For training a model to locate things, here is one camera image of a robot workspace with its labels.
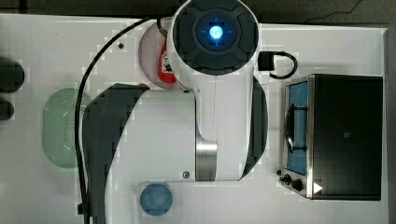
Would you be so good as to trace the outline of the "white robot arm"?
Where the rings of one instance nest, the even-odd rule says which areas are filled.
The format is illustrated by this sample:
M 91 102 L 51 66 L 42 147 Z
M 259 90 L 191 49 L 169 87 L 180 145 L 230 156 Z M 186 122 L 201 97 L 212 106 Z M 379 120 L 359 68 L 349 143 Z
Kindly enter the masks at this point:
M 241 0 L 186 0 L 166 37 L 174 90 L 116 83 L 82 119 L 84 224 L 164 224 L 180 188 L 236 182 L 261 158 L 259 24 Z

